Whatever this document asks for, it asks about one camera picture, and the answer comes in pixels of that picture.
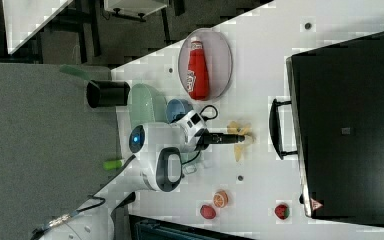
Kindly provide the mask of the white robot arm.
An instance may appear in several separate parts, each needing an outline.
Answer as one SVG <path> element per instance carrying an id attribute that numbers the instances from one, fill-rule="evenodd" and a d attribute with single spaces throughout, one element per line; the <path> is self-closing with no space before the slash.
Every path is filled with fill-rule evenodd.
<path id="1" fill-rule="evenodd" d="M 150 122 L 136 126 L 129 148 L 141 164 L 145 183 L 155 191 L 171 192 L 181 182 L 181 155 L 205 150 L 212 144 L 245 143 L 239 134 L 211 133 L 206 118 L 195 110 L 173 123 Z"/>

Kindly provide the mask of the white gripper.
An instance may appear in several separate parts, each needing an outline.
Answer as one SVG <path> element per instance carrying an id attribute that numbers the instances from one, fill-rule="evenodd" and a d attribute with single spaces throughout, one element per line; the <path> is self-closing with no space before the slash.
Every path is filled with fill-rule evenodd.
<path id="1" fill-rule="evenodd" d="M 238 134 L 208 133 L 203 117 L 195 110 L 178 114 L 175 123 L 184 131 L 185 152 L 205 150 L 208 144 L 237 144 L 245 141 L 245 136 Z"/>

